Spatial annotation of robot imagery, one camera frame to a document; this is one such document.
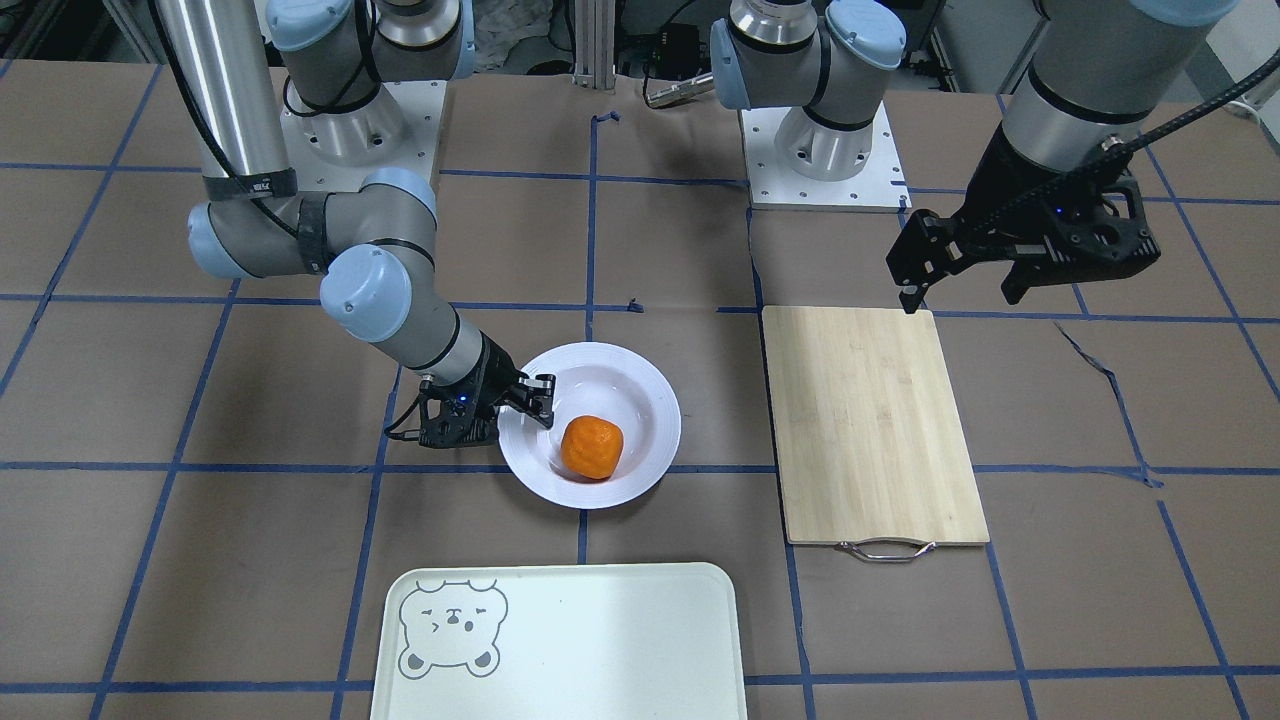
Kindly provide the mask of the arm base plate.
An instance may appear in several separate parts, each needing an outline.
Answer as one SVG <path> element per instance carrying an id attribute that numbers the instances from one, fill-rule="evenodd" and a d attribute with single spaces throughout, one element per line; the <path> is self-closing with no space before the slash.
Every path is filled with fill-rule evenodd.
<path id="1" fill-rule="evenodd" d="M 739 111 L 750 208 L 897 213 L 913 208 L 884 105 L 855 131 L 817 124 L 801 108 Z"/>
<path id="2" fill-rule="evenodd" d="M 412 170 L 434 183 L 449 83 L 444 79 L 383 86 L 366 106 L 346 114 L 280 115 L 301 191 L 355 192 L 383 167 Z"/>

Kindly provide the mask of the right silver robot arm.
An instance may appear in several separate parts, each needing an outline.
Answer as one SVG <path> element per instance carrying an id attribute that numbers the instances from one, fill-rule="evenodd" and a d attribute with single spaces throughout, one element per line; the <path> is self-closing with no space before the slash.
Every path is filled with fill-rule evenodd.
<path id="1" fill-rule="evenodd" d="M 503 409 L 554 425 L 529 375 L 436 291 L 436 195 L 394 164 L 413 132 L 390 88 L 474 70 L 470 1 L 151 1 L 202 145 L 188 245 L 210 275 L 315 275 L 323 310 L 412 372 L 419 427 L 390 439 L 494 445 Z"/>

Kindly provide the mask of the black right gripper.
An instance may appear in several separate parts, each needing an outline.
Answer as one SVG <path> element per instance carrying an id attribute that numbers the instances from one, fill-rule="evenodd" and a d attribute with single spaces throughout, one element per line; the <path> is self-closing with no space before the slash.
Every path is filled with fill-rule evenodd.
<path id="1" fill-rule="evenodd" d="M 461 380 L 420 389 L 417 443 L 428 448 L 495 445 L 497 420 L 504 406 L 549 430 L 556 421 L 554 392 L 554 374 L 525 375 L 502 347 L 484 336 L 479 360 Z"/>

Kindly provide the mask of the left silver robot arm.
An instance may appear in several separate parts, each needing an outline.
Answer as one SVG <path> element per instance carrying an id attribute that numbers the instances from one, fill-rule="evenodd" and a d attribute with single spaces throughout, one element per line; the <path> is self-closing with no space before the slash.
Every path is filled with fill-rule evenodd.
<path id="1" fill-rule="evenodd" d="M 1120 281 L 1151 266 L 1132 158 L 1225 104 L 1216 97 L 1143 131 L 1231 1 L 1046 1 L 1048 24 L 951 217 L 919 209 L 886 263 L 906 313 L 982 263 L 1009 263 L 1001 291 Z M 813 179 L 851 176 L 908 32 L 878 1 L 733 1 L 709 32 L 723 106 L 783 108 L 780 151 Z"/>

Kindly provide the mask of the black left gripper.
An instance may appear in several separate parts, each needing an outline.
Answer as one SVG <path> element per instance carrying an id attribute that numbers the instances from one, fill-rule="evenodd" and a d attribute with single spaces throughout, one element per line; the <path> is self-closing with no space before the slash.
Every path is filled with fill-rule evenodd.
<path id="1" fill-rule="evenodd" d="M 1011 263 L 1001 283 L 1015 306 L 1033 288 L 1133 277 L 1161 258 L 1128 156 L 1047 191 L 1057 177 L 1024 158 L 1002 127 L 989 141 L 960 208 L 960 224 L 915 210 L 886 263 L 906 314 L 928 288 L 980 263 Z"/>

